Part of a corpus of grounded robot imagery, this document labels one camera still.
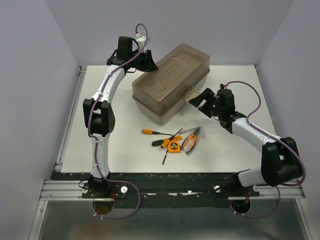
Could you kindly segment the beige tool box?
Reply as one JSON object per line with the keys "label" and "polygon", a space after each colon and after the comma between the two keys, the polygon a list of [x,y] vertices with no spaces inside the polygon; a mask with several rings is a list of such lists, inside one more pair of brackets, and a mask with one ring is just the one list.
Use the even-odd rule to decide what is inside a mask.
{"label": "beige tool box", "polygon": [[157,71],[144,73],[132,83],[132,98],[142,113],[164,125],[186,104],[187,93],[203,87],[210,56],[181,43],[156,65]]}

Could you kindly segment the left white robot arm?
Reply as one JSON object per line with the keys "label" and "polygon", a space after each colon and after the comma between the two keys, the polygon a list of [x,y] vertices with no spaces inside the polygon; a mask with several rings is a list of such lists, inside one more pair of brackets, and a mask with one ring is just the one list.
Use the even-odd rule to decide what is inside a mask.
{"label": "left white robot arm", "polygon": [[150,37],[138,33],[134,38],[119,37],[117,49],[106,61],[106,73],[98,90],[82,103],[84,123],[92,143],[92,167],[87,189],[101,198],[111,193],[113,185],[112,180],[107,179],[110,174],[109,139],[116,124],[112,100],[130,69],[145,73],[158,70],[151,51],[146,48],[149,41]]}

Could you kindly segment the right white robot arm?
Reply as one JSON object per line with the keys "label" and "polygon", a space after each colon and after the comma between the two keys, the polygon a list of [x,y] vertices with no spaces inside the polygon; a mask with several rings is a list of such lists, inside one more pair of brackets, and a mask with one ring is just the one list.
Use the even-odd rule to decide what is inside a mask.
{"label": "right white robot arm", "polygon": [[233,175],[230,191],[234,195],[241,196],[248,187],[254,185],[276,187],[303,176],[295,140],[291,137],[281,138],[249,122],[244,114],[236,111],[235,97],[230,89],[222,88],[216,93],[209,88],[201,93],[192,90],[184,100],[207,117],[216,117],[222,128],[242,138],[261,153],[260,167]]}

